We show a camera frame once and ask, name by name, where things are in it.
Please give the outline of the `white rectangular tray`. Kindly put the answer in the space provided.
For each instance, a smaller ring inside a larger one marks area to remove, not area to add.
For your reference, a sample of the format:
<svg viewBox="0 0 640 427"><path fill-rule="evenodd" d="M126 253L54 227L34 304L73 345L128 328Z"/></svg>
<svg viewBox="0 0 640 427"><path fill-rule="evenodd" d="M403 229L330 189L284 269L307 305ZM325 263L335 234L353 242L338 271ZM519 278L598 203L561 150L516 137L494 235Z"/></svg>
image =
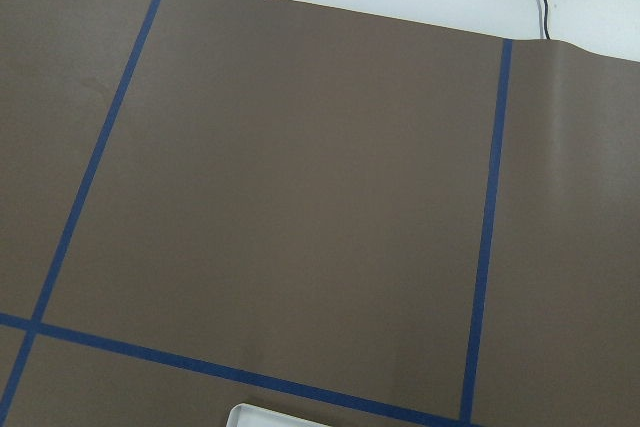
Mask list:
<svg viewBox="0 0 640 427"><path fill-rule="evenodd" d="M252 404L234 406L226 422L227 427L327 427L327 424L280 413Z"/></svg>

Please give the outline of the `brown table mat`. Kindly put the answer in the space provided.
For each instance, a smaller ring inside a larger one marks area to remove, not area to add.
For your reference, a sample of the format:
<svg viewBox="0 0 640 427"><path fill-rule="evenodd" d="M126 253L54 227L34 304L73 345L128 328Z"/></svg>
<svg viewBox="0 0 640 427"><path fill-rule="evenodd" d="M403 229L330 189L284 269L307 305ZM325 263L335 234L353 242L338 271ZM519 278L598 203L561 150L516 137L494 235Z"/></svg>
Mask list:
<svg viewBox="0 0 640 427"><path fill-rule="evenodd" d="M639 422L639 66L285 0L1 0L1 422Z"/></svg>

